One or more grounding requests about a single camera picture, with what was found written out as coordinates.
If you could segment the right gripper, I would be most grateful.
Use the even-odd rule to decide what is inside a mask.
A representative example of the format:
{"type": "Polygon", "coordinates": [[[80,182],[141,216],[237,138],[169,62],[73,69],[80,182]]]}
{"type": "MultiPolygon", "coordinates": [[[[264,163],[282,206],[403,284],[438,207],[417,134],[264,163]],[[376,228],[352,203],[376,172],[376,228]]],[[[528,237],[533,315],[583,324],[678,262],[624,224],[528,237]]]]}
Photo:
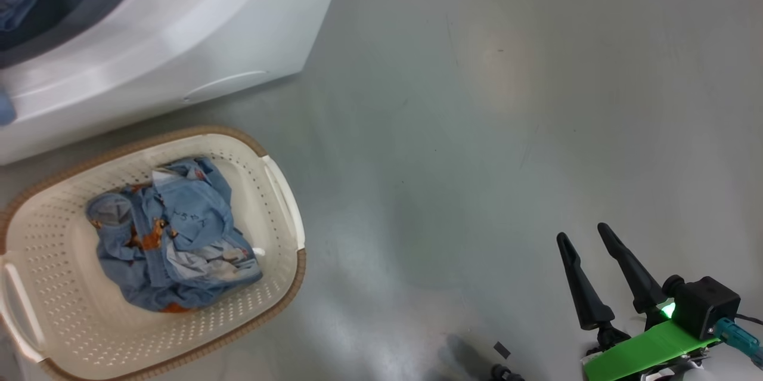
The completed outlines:
{"type": "Polygon", "coordinates": [[[569,237],[558,233],[556,242],[579,326],[583,330],[597,331],[597,345],[587,353],[602,353],[583,364],[588,380],[624,380],[719,341],[714,336],[699,340],[675,322],[666,321],[660,306],[668,301],[668,297],[662,287],[608,224],[598,223],[597,231],[626,278],[633,295],[633,308],[646,316],[646,332],[631,338],[613,326],[612,309],[603,304],[584,274],[580,256],[569,237]]]}

